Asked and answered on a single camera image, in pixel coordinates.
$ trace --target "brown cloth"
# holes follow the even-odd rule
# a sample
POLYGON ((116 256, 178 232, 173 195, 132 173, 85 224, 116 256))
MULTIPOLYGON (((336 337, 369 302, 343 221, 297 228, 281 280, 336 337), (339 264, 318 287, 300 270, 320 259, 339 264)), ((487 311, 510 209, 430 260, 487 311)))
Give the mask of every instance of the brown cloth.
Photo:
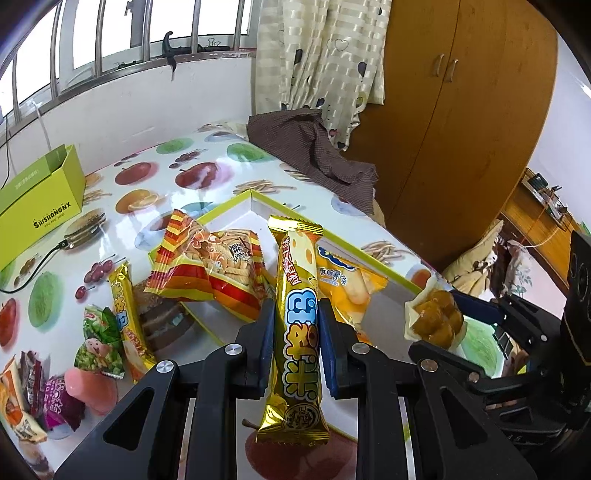
POLYGON ((330 143, 322 111, 301 108, 248 119, 248 141, 283 160, 366 215, 374 212, 375 165, 345 159, 330 143))

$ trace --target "cracker snack bag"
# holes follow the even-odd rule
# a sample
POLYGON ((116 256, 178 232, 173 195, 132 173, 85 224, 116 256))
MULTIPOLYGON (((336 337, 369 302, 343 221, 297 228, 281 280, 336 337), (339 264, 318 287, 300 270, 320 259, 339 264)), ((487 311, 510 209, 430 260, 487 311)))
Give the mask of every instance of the cracker snack bag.
POLYGON ((385 288, 388 279, 320 246, 316 248, 321 296, 330 300, 339 322, 351 325, 359 341, 371 344, 361 328, 361 321, 372 293, 385 288))
POLYGON ((209 232, 175 210, 145 291, 177 300, 217 300, 246 322, 266 297, 261 245, 249 230, 209 232))

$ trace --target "heart pattern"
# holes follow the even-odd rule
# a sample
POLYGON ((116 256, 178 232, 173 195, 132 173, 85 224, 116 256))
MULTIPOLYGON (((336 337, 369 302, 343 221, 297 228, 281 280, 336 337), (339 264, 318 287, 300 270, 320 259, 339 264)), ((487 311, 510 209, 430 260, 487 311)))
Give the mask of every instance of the heart pattern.
POLYGON ((349 46, 349 41, 348 40, 341 40, 340 38, 337 38, 335 40, 335 48, 338 51, 343 51, 345 50, 347 47, 349 46))

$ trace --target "printed cherry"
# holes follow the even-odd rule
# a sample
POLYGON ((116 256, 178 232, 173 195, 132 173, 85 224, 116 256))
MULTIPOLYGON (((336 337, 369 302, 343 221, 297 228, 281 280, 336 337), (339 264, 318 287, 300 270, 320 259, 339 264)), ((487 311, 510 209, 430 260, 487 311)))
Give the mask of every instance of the printed cherry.
POLYGON ((92 290, 93 288, 94 286, 86 288, 84 285, 78 287, 78 290, 76 290, 76 294, 74 295, 76 297, 76 300, 83 300, 84 297, 86 297, 88 291, 92 290))

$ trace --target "yellow snack package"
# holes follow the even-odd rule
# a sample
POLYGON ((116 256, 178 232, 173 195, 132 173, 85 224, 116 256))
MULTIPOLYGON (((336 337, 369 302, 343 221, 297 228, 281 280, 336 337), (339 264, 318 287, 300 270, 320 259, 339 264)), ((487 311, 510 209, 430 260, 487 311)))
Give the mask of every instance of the yellow snack package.
POLYGON ((339 322, 351 325, 360 342, 371 344, 361 322, 372 293, 382 290, 388 279, 317 246, 316 265, 321 296, 332 304, 339 322))
POLYGON ((27 413, 26 405, 22 395, 17 361, 15 357, 12 357, 0 375, 0 414, 11 426, 19 440, 31 443, 45 442, 47 433, 27 413))
POLYGON ((148 350, 135 309, 129 262, 124 262, 109 275, 109 283, 131 378, 137 383, 156 364, 156 359, 148 350))
POLYGON ((320 411, 314 257, 316 241, 324 230, 320 225, 275 216, 269 218, 268 225, 279 244, 273 388, 256 440, 326 443, 329 430, 320 411))

